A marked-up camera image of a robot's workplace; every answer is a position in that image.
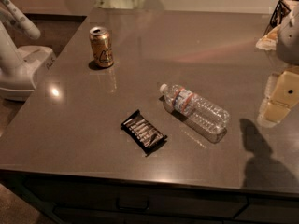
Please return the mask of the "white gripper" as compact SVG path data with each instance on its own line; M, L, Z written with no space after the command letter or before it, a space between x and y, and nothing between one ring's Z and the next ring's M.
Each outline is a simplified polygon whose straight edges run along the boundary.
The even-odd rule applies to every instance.
M276 53L285 63L299 64L299 7L295 7L282 20L278 29ZM281 74L272 73L265 85L257 122L262 127L273 128L298 103L299 75L288 70Z

